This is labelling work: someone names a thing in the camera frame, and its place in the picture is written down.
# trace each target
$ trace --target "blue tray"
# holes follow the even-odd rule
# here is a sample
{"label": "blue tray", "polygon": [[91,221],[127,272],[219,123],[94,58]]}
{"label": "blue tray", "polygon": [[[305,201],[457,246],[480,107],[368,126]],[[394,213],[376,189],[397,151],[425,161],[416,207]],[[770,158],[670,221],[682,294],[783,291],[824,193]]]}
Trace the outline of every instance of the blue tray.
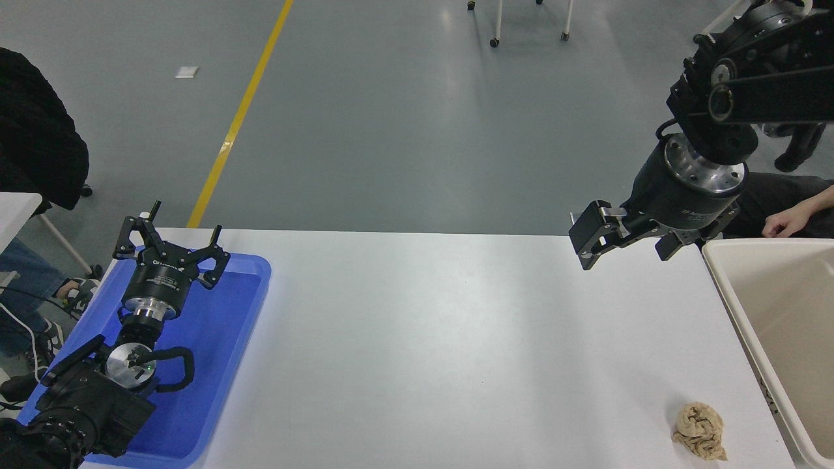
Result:
{"label": "blue tray", "polygon": [[[96,334],[104,334],[109,345],[114,343],[120,329],[116,310],[135,266],[133,260],[116,263],[56,362]],[[150,396],[157,410],[131,441],[127,454],[118,458],[90,455],[86,461],[136,469],[183,469],[197,460],[217,424],[270,276],[266,259],[234,254],[213,290],[194,282],[183,313],[165,322],[158,342],[158,348],[183,345],[193,350],[194,381],[181,391]],[[182,378],[183,366],[179,360],[161,361],[157,373],[163,383],[176,382]],[[37,415],[35,403],[45,390],[38,385],[18,416],[20,422],[26,424]]]}

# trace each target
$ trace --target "person's leg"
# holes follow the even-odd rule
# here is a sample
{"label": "person's leg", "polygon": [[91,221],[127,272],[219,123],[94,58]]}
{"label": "person's leg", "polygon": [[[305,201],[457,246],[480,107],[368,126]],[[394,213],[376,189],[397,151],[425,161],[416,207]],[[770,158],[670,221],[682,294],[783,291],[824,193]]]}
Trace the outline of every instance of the person's leg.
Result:
{"label": "person's leg", "polygon": [[[0,303],[11,311],[23,324],[33,332],[43,332],[47,322],[37,313],[43,300],[49,298],[63,283],[65,278],[59,270],[31,251],[24,243],[15,239],[0,253],[0,271],[17,271],[20,279],[11,282],[9,288],[23,290],[36,298],[15,291],[0,290]],[[0,310],[0,325],[3,326],[3,339],[0,340],[0,353],[13,356],[31,347],[31,337],[5,310]]]}
{"label": "person's leg", "polygon": [[[747,186],[739,195],[741,212],[724,229],[724,236],[733,238],[761,238],[767,217],[790,209],[809,197],[821,193],[831,181],[816,176],[790,176],[787,174],[750,173]],[[830,210],[811,217],[808,226],[796,237],[834,237],[834,220]]]}

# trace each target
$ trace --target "beige cloth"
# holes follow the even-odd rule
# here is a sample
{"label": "beige cloth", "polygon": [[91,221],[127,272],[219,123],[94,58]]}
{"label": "beige cloth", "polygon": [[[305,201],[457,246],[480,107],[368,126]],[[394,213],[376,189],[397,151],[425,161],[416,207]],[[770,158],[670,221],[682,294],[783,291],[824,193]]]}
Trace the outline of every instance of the beige cloth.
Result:
{"label": "beige cloth", "polygon": [[721,446],[724,421],[715,409],[703,402],[691,402],[678,413],[677,431],[672,440],[682,443],[701,459],[712,461],[727,460],[727,453]]}

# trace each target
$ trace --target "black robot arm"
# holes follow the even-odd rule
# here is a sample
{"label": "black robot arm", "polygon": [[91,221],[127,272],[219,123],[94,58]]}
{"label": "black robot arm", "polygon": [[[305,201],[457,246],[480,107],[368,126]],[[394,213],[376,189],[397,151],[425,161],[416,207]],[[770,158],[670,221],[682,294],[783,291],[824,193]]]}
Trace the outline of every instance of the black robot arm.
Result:
{"label": "black robot arm", "polygon": [[[807,17],[777,0],[747,10],[725,32],[695,36],[698,50],[666,104],[674,118],[619,208],[588,205],[570,228],[583,269],[615,247],[660,236],[668,260],[680,247],[716,237],[738,213],[745,161],[758,138],[751,124],[793,135],[777,167],[795,168],[834,120],[834,12]],[[662,133],[678,124],[682,134]]]}
{"label": "black robot arm", "polygon": [[[174,392],[194,377],[193,352],[182,346],[156,349],[166,320],[182,312],[190,285],[199,280],[213,288],[220,280],[229,253],[217,245],[218,226],[208,246],[191,251],[162,240],[153,227],[159,209],[150,216],[127,217],[113,252],[115,259],[132,259],[136,247],[130,234],[138,231],[145,244],[136,260],[119,316],[122,327],[115,343],[93,337],[58,362],[43,377],[47,390],[28,425],[0,419],[0,461],[4,469],[75,469],[89,453],[121,456],[156,406],[154,392]],[[212,258],[215,266],[200,274],[198,264]],[[176,383],[160,384],[157,363],[183,359],[184,375]]]}

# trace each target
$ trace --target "white plastic bin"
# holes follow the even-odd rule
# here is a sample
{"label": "white plastic bin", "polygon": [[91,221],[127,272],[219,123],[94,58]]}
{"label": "white plastic bin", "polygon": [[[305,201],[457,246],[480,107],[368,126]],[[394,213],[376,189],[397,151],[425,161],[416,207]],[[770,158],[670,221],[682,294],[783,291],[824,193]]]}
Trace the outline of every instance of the white plastic bin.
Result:
{"label": "white plastic bin", "polygon": [[834,469],[834,240],[717,240],[703,253],[798,465]]}

